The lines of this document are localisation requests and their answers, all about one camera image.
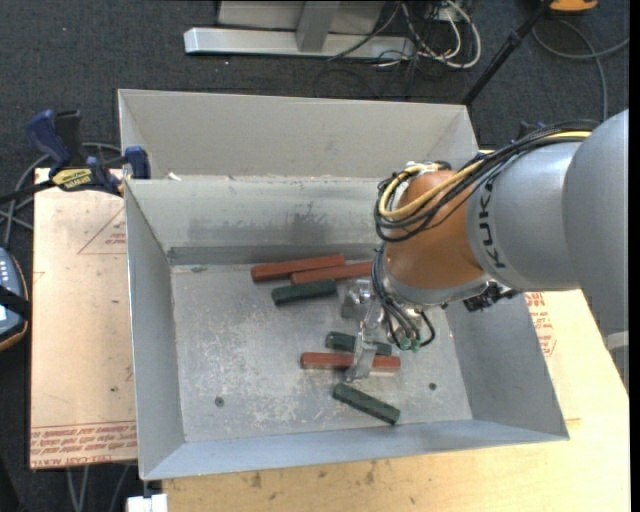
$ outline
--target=green block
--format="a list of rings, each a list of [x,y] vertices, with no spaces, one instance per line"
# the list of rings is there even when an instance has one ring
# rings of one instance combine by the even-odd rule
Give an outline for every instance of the green block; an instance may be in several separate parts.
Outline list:
[[[374,341],[372,345],[376,347],[376,354],[379,356],[390,356],[393,352],[391,345],[387,343]],[[344,350],[345,352],[353,353],[356,347],[356,337],[342,332],[331,331],[327,334],[325,346],[334,350]]]
[[[325,279],[324,281],[274,288],[271,291],[271,298],[274,304],[279,306],[288,302],[326,297],[328,295],[336,295],[337,293],[338,287],[336,286],[336,282],[333,279]]]
[[[358,409],[369,416],[385,421],[390,425],[395,425],[400,418],[400,409],[396,409],[392,405],[381,402],[377,398],[367,395],[351,386],[347,386],[342,382],[337,384],[333,389],[333,398],[350,405],[354,409]]]

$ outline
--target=black device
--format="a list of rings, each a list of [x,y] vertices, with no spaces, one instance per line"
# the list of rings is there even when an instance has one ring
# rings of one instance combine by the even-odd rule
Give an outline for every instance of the black device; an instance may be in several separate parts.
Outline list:
[[[29,302],[20,267],[11,253],[0,247],[0,351],[26,332]]]

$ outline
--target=yellow cable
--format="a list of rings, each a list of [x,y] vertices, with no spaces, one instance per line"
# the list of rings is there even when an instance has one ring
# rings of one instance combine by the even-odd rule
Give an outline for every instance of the yellow cable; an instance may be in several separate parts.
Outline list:
[[[553,135],[548,135],[548,136],[544,137],[541,140],[564,138],[564,137],[584,137],[584,138],[586,138],[590,134],[591,134],[591,132],[588,132],[588,131],[570,131],[570,132],[562,132],[562,133],[556,133],[556,134],[553,134]],[[387,207],[385,205],[387,204],[391,194],[396,190],[396,188],[398,188],[398,185],[401,182],[400,181],[401,178],[404,179],[406,177],[406,175],[416,174],[416,173],[418,173],[418,172],[420,172],[422,170],[428,170],[428,169],[432,169],[433,168],[433,166],[426,166],[426,165],[423,165],[423,164],[411,165],[411,166],[407,167],[406,169],[403,169],[398,174],[398,176],[396,176],[389,183],[389,185],[387,185],[387,188],[385,188],[384,192],[382,193],[382,197],[380,198],[380,204],[379,204],[379,207],[378,207],[378,211],[379,211],[379,213],[380,213],[380,215],[382,217],[392,218],[392,219],[396,219],[396,220],[399,217],[408,217],[411,214],[411,212],[414,212],[414,211],[422,208],[425,204],[427,204],[429,201],[431,201],[434,197],[436,197],[443,190],[445,190],[448,187],[458,183],[459,181],[461,181],[462,179],[466,178],[470,174],[473,174],[473,172],[478,168],[478,166],[482,162],[483,162],[483,160],[478,160],[477,162],[475,162],[475,163],[473,163],[473,164],[471,164],[471,165],[469,165],[467,167],[463,167],[457,173],[455,173],[453,176],[451,176],[449,179],[443,181],[442,183],[440,183],[440,185],[428,190],[427,192],[422,194],[420,197],[414,199],[413,201],[411,201],[409,204],[403,206],[402,208],[397,208],[395,210],[387,210]]]

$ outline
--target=black carpet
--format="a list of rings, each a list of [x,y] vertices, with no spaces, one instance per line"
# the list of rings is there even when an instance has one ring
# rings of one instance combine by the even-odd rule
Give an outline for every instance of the black carpet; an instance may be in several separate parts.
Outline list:
[[[482,38],[478,65],[451,71],[424,62],[411,76],[407,64],[381,72],[348,60],[327,64],[313,58],[187,56],[183,33],[213,25],[210,1],[2,0],[0,194],[12,190],[40,156],[30,147],[25,126],[41,110],[80,109],[85,140],[117,144],[119,88],[460,103],[537,1],[476,0],[473,5]],[[629,34],[629,9],[630,0],[601,0],[582,16],[561,19],[602,50]],[[559,23],[559,16],[554,18],[539,22],[540,37],[564,52],[585,51],[580,37]],[[389,31],[404,26],[394,23]],[[603,58],[602,66],[610,116],[629,106],[628,47]],[[496,148],[517,136],[521,121],[599,120],[602,108],[601,79],[592,60],[559,58],[528,37],[478,95],[470,113],[479,144]],[[31,222],[32,212],[27,209],[20,217]],[[29,277],[32,233],[14,226],[11,250]],[[29,350],[27,337],[0,353],[0,458],[28,510],[71,510],[63,471],[28,469]],[[108,509],[122,469],[92,467],[85,510]],[[129,471],[125,479],[123,498],[142,492],[135,473]],[[78,485],[80,476],[76,470]]]

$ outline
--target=blue clamp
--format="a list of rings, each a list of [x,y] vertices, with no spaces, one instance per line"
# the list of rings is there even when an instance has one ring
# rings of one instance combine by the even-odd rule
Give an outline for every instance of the blue clamp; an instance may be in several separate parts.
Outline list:
[[[37,114],[27,125],[27,136],[37,149],[53,160],[54,165],[49,170],[49,180],[53,185],[67,192],[95,190],[122,195],[122,180],[112,175],[109,169],[103,169],[96,157],[87,157],[85,165],[69,165],[73,155],[56,132],[53,111]],[[151,178],[149,160],[142,147],[127,148],[121,162],[125,164],[123,179]]]

